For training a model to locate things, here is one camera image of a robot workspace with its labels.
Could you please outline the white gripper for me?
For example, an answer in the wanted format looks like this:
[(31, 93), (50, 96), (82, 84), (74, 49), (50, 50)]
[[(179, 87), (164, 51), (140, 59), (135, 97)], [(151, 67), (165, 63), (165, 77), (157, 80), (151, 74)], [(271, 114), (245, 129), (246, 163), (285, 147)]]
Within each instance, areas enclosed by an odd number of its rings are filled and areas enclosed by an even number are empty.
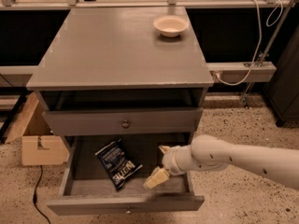
[(184, 175), (192, 169), (192, 152), (190, 146), (159, 146), (162, 151), (162, 165), (164, 168), (156, 167), (147, 178), (143, 187), (153, 189), (169, 179), (170, 175)]

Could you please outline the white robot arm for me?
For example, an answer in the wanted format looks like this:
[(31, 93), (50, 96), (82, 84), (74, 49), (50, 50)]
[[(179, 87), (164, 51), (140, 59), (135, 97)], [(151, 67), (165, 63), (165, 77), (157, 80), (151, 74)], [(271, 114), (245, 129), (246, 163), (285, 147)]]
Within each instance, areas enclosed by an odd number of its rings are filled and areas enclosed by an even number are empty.
[(187, 146), (159, 146), (162, 165), (144, 183), (153, 189), (171, 175), (211, 172), (233, 165), (292, 189), (299, 189), (299, 151), (276, 147), (235, 145), (211, 135), (199, 135)]

